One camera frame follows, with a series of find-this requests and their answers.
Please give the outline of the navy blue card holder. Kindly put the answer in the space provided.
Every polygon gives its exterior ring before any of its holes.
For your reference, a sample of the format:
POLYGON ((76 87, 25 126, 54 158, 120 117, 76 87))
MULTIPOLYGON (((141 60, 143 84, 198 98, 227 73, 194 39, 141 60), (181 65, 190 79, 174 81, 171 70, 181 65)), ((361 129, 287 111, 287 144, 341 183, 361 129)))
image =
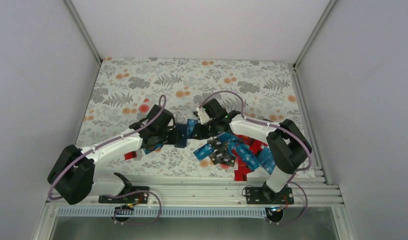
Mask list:
POLYGON ((175 135, 175 148, 186 148, 188 143, 188 125, 186 123, 177 123, 175 135))

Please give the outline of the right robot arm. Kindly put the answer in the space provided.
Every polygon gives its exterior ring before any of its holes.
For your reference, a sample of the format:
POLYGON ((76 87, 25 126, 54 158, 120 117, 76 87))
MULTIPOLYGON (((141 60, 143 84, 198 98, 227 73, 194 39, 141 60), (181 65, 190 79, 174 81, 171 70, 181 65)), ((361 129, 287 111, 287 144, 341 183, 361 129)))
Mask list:
POLYGON ((274 169, 264 182, 262 195, 270 204, 281 199, 282 190, 300 171, 305 160, 312 164, 313 149, 292 120, 274 123, 246 116, 243 110, 227 112, 214 98, 198 106, 195 115, 199 118, 199 126, 204 129, 199 136, 226 132, 250 137, 268 146, 274 159, 274 169))

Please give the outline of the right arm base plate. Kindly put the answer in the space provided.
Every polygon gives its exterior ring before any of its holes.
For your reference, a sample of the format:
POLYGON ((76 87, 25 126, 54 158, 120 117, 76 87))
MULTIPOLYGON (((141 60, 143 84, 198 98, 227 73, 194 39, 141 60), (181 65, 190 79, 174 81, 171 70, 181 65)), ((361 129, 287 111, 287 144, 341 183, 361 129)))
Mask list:
POLYGON ((283 187, 280 192, 273 192, 269 188, 246 186, 242 190, 248 205, 291 205, 295 203, 290 187, 283 187))

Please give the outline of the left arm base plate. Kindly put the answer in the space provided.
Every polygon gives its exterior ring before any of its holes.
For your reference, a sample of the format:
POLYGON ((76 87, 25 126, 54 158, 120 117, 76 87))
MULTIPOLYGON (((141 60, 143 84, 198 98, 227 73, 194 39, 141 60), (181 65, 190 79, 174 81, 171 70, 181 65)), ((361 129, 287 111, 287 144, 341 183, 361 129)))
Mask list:
POLYGON ((98 202, 100 204, 146 204, 148 202, 148 186, 125 186, 116 197, 100 195, 98 202))

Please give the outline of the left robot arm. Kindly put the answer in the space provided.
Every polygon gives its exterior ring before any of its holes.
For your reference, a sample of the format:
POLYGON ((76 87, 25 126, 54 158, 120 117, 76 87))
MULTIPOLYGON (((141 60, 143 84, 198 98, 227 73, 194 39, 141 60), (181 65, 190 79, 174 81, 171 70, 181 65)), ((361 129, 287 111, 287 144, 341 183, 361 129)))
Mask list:
POLYGON ((110 161, 138 150, 153 151, 166 143, 176 123, 174 115, 154 105, 146 118, 117 136, 86 147, 66 146, 47 177, 49 200, 64 199, 75 205, 87 196, 112 196, 123 203, 131 197, 127 179, 120 173, 98 174, 110 161))

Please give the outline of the lone blue credit card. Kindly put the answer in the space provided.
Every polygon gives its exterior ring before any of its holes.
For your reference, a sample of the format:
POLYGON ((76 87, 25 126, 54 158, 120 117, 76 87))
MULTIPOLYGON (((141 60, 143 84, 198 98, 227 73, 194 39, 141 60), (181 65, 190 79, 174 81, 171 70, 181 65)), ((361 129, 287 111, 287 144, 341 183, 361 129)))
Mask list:
POLYGON ((192 133, 195 129, 196 124, 198 123, 197 119, 188 119, 187 120, 187 135, 189 138, 191 138, 192 133))

